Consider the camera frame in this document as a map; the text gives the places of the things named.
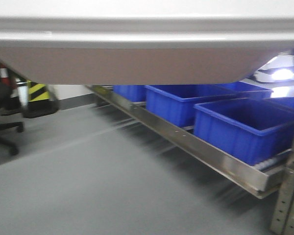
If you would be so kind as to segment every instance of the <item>chair base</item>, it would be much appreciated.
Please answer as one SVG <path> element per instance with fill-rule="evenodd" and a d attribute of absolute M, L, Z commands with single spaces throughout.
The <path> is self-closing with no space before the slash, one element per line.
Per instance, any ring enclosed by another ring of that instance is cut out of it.
<path fill-rule="evenodd" d="M 12 122 L 12 123 L 0 124 L 0 131 L 1 130 L 6 130 L 6 129 L 9 129 L 9 128 L 13 128 L 13 127 L 16 127 L 17 132 L 23 132 L 24 131 L 23 122 Z M 19 150 L 18 150 L 17 146 L 11 141 L 8 141 L 8 140 L 0 137 L 0 144 L 8 146 L 9 147 L 9 153 L 12 156 L 17 155 L 19 153 Z"/>

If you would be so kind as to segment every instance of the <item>plastic bin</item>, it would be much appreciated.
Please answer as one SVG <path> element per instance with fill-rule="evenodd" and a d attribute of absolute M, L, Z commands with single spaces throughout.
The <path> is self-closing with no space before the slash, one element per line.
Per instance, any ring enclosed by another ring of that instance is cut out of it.
<path fill-rule="evenodd" d="M 196 104 L 195 109 L 194 135 L 249 165 L 292 145 L 294 112 L 283 107 L 240 98 Z"/>
<path fill-rule="evenodd" d="M 265 100 L 273 105 L 282 105 L 285 108 L 289 108 L 291 111 L 294 111 L 294 97 L 268 98 Z"/>
<path fill-rule="evenodd" d="M 113 91 L 132 102 L 146 101 L 144 85 L 115 85 Z"/>
<path fill-rule="evenodd" d="M 179 127 L 194 125 L 194 104 L 235 97 L 232 91 L 214 85 L 158 85 L 146 89 L 147 110 Z"/>
<path fill-rule="evenodd" d="M 243 98 L 243 97 L 251 98 L 251 99 L 270 98 L 271 93 L 273 92 L 273 90 L 258 87 L 258 86 L 251 85 L 245 82 L 216 84 L 216 86 L 234 91 L 236 92 L 237 97 L 240 97 L 240 98 Z"/>

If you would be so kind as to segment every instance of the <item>black chair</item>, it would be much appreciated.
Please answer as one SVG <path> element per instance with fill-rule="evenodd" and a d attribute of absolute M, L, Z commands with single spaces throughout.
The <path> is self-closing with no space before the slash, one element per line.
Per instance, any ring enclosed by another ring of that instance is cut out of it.
<path fill-rule="evenodd" d="M 0 108 L 2 108 L 5 105 L 5 103 L 9 100 L 11 93 L 12 93 L 11 89 L 7 85 L 0 82 Z M 12 127 L 16 127 L 17 132 L 24 131 L 23 122 L 12 122 L 12 123 L 0 124 L 0 131 L 9 129 Z M 17 146 L 11 141 L 8 141 L 0 137 L 0 144 L 8 146 L 9 153 L 11 155 L 17 155 L 19 153 Z"/>

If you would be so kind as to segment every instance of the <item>bright light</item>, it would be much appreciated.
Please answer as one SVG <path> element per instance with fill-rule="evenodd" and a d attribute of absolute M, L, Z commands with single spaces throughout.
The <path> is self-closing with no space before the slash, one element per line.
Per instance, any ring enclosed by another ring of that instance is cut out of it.
<path fill-rule="evenodd" d="M 272 78 L 276 81 L 290 80 L 294 77 L 294 73 L 291 70 L 280 69 L 274 72 Z"/>
<path fill-rule="evenodd" d="M 286 97 L 290 91 L 290 87 L 275 87 L 272 90 L 271 98 Z"/>

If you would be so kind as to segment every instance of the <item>metal rack frame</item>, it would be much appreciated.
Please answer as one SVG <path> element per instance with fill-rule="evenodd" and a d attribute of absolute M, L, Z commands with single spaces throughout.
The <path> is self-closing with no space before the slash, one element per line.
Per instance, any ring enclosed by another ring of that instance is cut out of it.
<path fill-rule="evenodd" d="M 278 164 L 260 171 L 192 135 L 186 129 L 150 113 L 142 107 L 142 103 L 133 103 L 112 92 L 111 86 L 87 87 L 94 92 L 98 106 L 115 106 L 257 198 L 265 198 L 279 190 L 270 229 L 278 235 L 294 235 L 294 141 L 286 165 Z"/>
<path fill-rule="evenodd" d="M 294 141 L 292 150 L 270 227 L 279 235 L 294 235 Z"/>
<path fill-rule="evenodd" d="M 254 196 L 264 198 L 279 189 L 284 170 L 283 164 L 260 171 L 187 130 L 150 113 L 142 107 L 142 104 L 135 104 L 112 92 L 110 88 L 92 86 L 92 90 L 96 95 L 97 104 L 100 105 L 101 102 L 112 104 Z"/>

